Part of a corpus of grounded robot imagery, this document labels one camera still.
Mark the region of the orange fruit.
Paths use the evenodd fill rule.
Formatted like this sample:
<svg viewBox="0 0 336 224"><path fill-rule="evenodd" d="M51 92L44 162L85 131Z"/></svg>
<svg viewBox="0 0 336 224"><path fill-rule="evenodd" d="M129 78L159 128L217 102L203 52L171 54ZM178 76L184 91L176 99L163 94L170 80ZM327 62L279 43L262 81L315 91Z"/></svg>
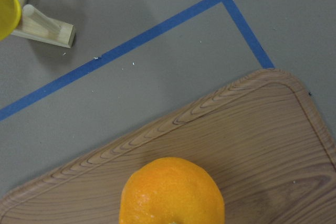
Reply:
<svg viewBox="0 0 336 224"><path fill-rule="evenodd" d="M119 223L224 223L219 187L200 166L178 157L156 159L134 172L120 201Z"/></svg>

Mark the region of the brown wood-grain tray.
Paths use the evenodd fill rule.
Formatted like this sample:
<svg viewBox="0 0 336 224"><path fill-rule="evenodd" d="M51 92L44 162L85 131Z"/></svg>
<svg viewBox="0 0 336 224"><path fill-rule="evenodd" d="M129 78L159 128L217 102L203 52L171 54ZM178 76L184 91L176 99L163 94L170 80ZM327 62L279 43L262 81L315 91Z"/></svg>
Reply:
<svg viewBox="0 0 336 224"><path fill-rule="evenodd" d="M1 199L1 223L117 223L122 188L146 163L203 167L226 223L335 223L335 145L306 88L256 71L56 168Z"/></svg>

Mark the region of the blue tape line lengthwise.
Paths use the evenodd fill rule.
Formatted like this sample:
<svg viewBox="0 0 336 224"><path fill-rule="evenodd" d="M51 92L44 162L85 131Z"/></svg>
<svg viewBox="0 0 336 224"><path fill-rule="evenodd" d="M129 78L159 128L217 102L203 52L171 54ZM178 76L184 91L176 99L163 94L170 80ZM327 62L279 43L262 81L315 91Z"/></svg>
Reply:
<svg viewBox="0 0 336 224"><path fill-rule="evenodd" d="M220 0L220 2L223 3L223 5L225 6L227 12L234 21L236 27L238 28L246 44L252 51L253 55L255 56L261 67L264 69L273 68L273 62L264 51L262 45L250 28L249 24L246 22L244 16L242 15L234 0Z"/></svg>

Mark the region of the wooden dish drying rack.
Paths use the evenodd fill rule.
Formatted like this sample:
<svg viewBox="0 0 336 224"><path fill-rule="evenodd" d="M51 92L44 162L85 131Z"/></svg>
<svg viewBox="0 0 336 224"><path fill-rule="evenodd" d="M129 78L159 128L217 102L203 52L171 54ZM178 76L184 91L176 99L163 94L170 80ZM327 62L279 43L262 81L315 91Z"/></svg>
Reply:
<svg viewBox="0 0 336 224"><path fill-rule="evenodd" d="M27 0L18 0L18 2L22 14L12 35L71 48L76 34L74 25L46 16L36 7L28 4Z"/></svg>

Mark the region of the blue tape line crosswise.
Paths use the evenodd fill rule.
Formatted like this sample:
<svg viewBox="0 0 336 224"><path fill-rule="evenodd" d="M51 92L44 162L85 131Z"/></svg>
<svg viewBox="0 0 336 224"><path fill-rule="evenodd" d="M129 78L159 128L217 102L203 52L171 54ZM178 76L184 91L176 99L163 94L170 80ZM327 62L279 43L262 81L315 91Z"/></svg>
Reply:
<svg viewBox="0 0 336 224"><path fill-rule="evenodd" d="M211 9L212 7L223 4L220 0L201 0L180 13L168 18L167 20L155 25L143 33L131 38L130 40L107 51L96 59L85 63L84 65L66 73L56 80L40 87L17 101L1 109L1 120L18 113L30 105L44 99L50 94L64 88L65 86L81 79L82 77L96 71L108 63L120 58L132 50L146 44L154 38L168 32L169 30L183 24L184 22L196 17L197 15Z"/></svg>

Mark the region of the yellow plastic mug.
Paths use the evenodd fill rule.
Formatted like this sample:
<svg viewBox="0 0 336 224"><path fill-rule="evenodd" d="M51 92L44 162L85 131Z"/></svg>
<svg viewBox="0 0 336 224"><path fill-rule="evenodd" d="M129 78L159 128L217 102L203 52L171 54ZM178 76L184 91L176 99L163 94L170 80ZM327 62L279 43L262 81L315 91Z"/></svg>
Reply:
<svg viewBox="0 0 336 224"><path fill-rule="evenodd" d="M1 40L9 36L18 26L22 8L18 0L1 0Z"/></svg>

